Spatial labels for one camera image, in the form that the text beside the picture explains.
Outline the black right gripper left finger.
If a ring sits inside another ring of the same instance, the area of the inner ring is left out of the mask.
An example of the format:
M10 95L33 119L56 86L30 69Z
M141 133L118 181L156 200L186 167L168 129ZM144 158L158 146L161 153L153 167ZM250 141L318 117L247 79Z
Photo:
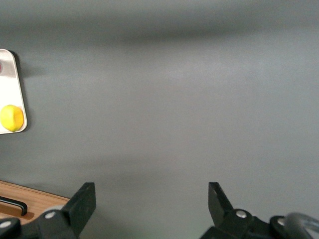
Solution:
M86 182L61 209L46 211L37 219L38 237L77 239L95 209L95 184Z

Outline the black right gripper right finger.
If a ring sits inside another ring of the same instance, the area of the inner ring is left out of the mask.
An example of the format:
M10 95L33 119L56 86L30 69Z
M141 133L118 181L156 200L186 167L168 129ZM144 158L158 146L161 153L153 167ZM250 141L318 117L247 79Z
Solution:
M243 239L253 222L253 216L231 205L217 182L208 185L208 209L214 226L210 227L202 239Z

